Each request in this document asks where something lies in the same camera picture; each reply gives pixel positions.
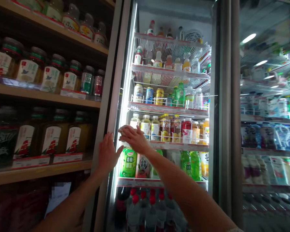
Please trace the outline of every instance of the soda can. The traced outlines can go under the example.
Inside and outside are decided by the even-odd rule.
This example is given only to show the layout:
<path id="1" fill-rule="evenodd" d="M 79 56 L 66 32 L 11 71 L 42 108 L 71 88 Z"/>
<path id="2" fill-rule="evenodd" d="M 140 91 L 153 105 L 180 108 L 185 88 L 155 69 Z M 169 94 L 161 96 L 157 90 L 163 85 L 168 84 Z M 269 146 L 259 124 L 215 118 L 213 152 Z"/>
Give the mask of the soda can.
<path id="1" fill-rule="evenodd" d="M 154 88 L 148 87 L 146 89 L 146 104 L 153 104 L 152 96 L 154 95 Z"/>
<path id="2" fill-rule="evenodd" d="M 163 89 L 157 89 L 156 90 L 155 105 L 163 105 L 163 99 L 162 99 L 163 96 L 164 96 L 164 90 Z"/>
<path id="3" fill-rule="evenodd" d="M 142 101 L 143 101 L 143 86 L 141 84 L 136 84 L 134 86 L 133 102 L 142 103 Z"/>

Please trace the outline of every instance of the left hand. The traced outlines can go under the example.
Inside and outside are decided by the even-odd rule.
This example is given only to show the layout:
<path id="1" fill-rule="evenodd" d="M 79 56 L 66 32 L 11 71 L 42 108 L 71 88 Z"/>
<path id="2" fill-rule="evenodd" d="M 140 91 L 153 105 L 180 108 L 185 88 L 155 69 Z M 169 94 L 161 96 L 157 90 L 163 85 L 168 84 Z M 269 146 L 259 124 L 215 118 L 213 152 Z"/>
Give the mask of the left hand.
<path id="1" fill-rule="evenodd" d="M 118 158 L 123 150 L 121 146 L 117 152 L 115 152 L 113 133 L 107 132 L 104 139 L 99 143 L 99 166 L 98 168 L 106 173 L 112 171 L 117 164 Z"/>

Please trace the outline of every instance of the hand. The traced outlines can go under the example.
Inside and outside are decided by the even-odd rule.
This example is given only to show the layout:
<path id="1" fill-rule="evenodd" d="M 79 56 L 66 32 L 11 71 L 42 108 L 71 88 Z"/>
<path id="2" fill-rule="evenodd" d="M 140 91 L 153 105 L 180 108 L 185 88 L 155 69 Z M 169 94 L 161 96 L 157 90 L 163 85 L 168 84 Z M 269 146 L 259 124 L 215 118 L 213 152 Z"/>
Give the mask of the hand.
<path id="1" fill-rule="evenodd" d="M 117 152 L 113 143 L 113 133 L 107 132 L 104 139 L 99 143 L 99 166 L 98 168 L 106 173 L 112 171 L 117 164 L 118 158 L 123 150 L 121 146 Z"/>
<path id="2" fill-rule="evenodd" d="M 119 140 L 126 141 L 132 149 L 144 155 L 146 152 L 152 150 L 148 141 L 146 140 L 144 133 L 140 130 L 139 126 L 136 126 L 137 130 L 135 131 L 132 126 L 126 126 L 122 129 L 125 136 L 120 136 Z"/>

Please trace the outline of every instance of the light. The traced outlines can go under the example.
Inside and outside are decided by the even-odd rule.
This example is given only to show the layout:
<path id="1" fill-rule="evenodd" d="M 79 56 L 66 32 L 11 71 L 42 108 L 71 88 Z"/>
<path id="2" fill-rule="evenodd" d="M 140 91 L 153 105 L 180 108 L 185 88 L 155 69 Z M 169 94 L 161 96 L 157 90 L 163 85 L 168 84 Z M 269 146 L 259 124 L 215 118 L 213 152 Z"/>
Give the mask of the light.
<path id="1" fill-rule="evenodd" d="M 247 43 L 248 41 L 252 40 L 255 37 L 256 37 L 256 34 L 251 34 L 246 39 L 244 39 L 242 43 L 245 44 L 245 43 Z"/>

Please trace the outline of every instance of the blue can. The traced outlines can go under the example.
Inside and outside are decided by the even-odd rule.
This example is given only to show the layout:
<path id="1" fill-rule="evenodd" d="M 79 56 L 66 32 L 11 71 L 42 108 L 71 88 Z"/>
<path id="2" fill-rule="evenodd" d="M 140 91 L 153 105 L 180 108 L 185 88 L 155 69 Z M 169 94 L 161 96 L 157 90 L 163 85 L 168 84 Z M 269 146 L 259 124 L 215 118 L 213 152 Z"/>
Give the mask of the blue can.
<path id="1" fill-rule="evenodd" d="M 153 104 L 153 101 L 152 101 L 152 96 L 154 95 L 154 88 L 152 87 L 148 87 L 146 89 L 146 101 L 145 103 L 146 104 Z"/>

